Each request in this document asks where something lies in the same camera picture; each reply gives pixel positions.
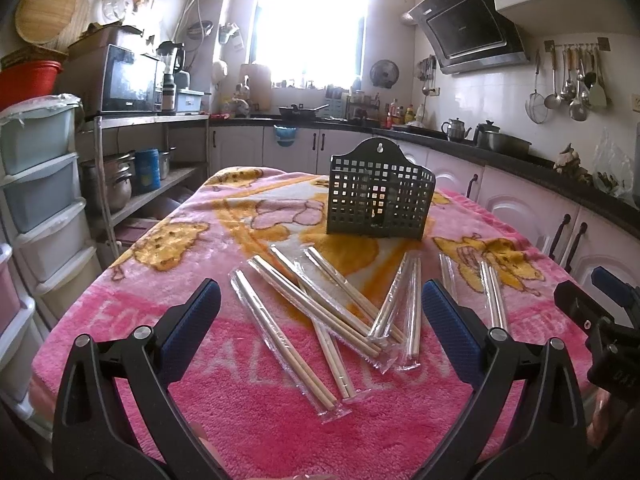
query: lower kitchen cabinet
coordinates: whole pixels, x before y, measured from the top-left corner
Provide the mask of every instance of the lower kitchen cabinet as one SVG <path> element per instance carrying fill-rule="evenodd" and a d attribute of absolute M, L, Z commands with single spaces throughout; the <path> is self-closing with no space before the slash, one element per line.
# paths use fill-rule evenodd
<path fill-rule="evenodd" d="M 328 175 L 331 170 L 331 157 L 352 152 L 363 140 L 370 139 L 371 134 L 349 132 L 346 130 L 320 130 L 318 138 L 318 175 Z"/>
<path fill-rule="evenodd" d="M 402 140 L 396 140 L 396 144 L 400 146 L 402 154 L 409 162 L 422 166 L 423 168 L 427 167 L 427 157 L 430 151 L 428 148 L 410 142 L 403 142 Z"/>
<path fill-rule="evenodd" d="M 564 254 L 579 210 L 553 191 L 489 167 L 484 168 L 478 203 L 555 261 Z"/>
<path fill-rule="evenodd" d="M 626 312 L 591 284 L 591 272 L 605 267 L 620 280 L 640 286 L 640 241 L 596 213 L 581 208 L 571 243 L 560 264 L 580 287 L 615 317 L 616 323 L 631 327 Z"/>
<path fill-rule="evenodd" d="M 290 146 L 278 143 L 276 129 L 267 126 L 264 129 L 264 149 L 262 162 L 267 168 L 276 168 L 287 173 L 316 173 L 320 131 L 298 128 L 296 138 Z"/>
<path fill-rule="evenodd" d="M 426 167 L 436 177 L 436 189 L 448 189 L 478 200 L 478 192 L 484 186 L 484 167 L 435 150 L 429 152 Z"/>
<path fill-rule="evenodd" d="M 262 126 L 222 126 L 211 129 L 211 174 L 235 166 L 262 164 Z"/>

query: red object on counter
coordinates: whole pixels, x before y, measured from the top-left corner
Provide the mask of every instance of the red object on counter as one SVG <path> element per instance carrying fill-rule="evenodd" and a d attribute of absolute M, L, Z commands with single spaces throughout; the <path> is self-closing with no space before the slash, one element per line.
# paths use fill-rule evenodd
<path fill-rule="evenodd" d="M 34 97 L 50 95 L 62 72 L 57 61 L 28 61 L 0 72 L 0 111 Z"/>

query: metal screw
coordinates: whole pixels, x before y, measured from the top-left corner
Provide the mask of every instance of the metal screw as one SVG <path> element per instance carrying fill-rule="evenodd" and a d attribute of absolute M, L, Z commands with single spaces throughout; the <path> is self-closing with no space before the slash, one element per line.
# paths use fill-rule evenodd
<path fill-rule="evenodd" d="M 148 326 L 139 326 L 133 333 L 136 339 L 146 339 L 151 335 L 151 329 Z"/>
<path fill-rule="evenodd" d="M 509 337 L 509 335 L 501 328 L 493 328 L 491 332 L 489 332 L 489 335 L 492 339 L 500 342 L 507 341 L 507 338 Z"/>
<path fill-rule="evenodd" d="M 83 346 L 88 345 L 89 341 L 91 341 L 91 338 L 87 334 L 79 335 L 76 337 L 76 346 L 82 348 Z"/>
<path fill-rule="evenodd" d="M 564 342 L 557 337 L 551 338 L 551 346 L 556 350 L 564 350 Z"/>

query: wire strainer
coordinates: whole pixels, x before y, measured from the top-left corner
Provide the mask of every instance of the wire strainer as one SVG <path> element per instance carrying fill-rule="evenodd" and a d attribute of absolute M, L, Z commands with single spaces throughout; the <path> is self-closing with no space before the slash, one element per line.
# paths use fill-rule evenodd
<path fill-rule="evenodd" d="M 529 119 L 536 124 L 542 124 L 546 121 L 549 114 L 548 108 L 545 106 L 545 98 L 538 93 L 538 75 L 540 74 L 540 49 L 536 52 L 536 79 L 533 88 L 533 94 L 529 96 L 529 100 L 525 102 L 525 110 Z"/>

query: pink tablecloth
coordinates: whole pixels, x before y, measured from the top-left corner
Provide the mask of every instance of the pink tablecloth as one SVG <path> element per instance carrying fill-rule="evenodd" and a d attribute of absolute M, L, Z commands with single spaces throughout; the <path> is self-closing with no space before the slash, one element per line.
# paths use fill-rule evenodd
<path fill-rule="evenodd" d="M 204 278 L 218 281 L 222 309 L 184 379 L 170 387 L 187 420 L 201 423 L 230 475 L 283 478 L 335 474 L 345 480 L 408 478 L 433 451 L 463 407 L 470 387 L 458 381 L 424 321 L 423 365 L 382 376 L 345 349 L 356 386 L 372 396 L 353 413 L 325 425 L 283 373 L 230 287 L 228 274 L 271 243 L 284 252 L 314 242 L 334 266 L 381 304 L 402 254 L 422 247 L 423 278 L 439 277 L 438 252 L 456 262 L 461 304 L 487 319 L 477 258 L 487 258 L 504 283 L 510 332 L 544 343 L 561 337 L 581 387 L 590 355 L 583 334 L 553 302 L 568 275 L 514 229 L 474 202 L 436 193 L 422 243 L 324 234 L 328 181 L 306 174 L 242 168 L 210 179 L 188 202 L 108 269 L 56 326 L 33 364 L 31 399 L 52 416 L 66 356 L 74 338 L 123 338 L 183 303 Z M 260 280 L 265 304 L 298 351 L 337 394 L 318 342 L 303 319 Z M 133 408 L 124 404 L 146 452 L 157 453 Z M 487 452 L 497 449 L 514 408 L 511 398 Z"/>

